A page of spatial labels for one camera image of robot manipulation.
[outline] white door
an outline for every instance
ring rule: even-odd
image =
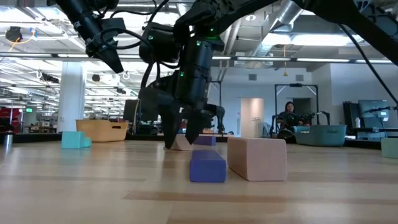
[[[258,138],[261,136],[259,123],[264,122],[264,99],[241,99],[241,136],[243,138]]]

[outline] beige block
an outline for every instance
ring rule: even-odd
[[[281,139],[228,138],[228,167],[248,181],[287,179],[286,142]]]
[[[170,150],[178,150],[178,151],[191,151],[192,146],[189,144],[184,134],[178,134],[175,137],[174,143]]]

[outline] dark hair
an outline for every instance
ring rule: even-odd
[[[287,112],[287,106],[288,105],[293,105],[294,106],[294,103],[291,102],[291,101],[287,102],[286,105],[285,105],[285,112]]]

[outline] purple block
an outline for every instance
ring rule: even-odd
[[[194,144],[200,146],[215,146],[216,145],[216,137],[215,136],[199,136]]]
[[[192,152],[189,169],[192,182],[225,182],[226,170],[226,161],[216,151],[199,150]]]

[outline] metal frame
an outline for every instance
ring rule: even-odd
[[[293,84],[275,84],[275,117],[278,115],[278,95],[279,93],[282,93],[282,91],[286,87],[292,87],[292,88],[301,88],[301,87],[307,87],[316,97],[317,97],[317,113],[319,112],[319,95],[318,95],[318,85],[304,85],[301,83],[293,83]],[[317,124],[319,125],[319,114],[317,115]]]

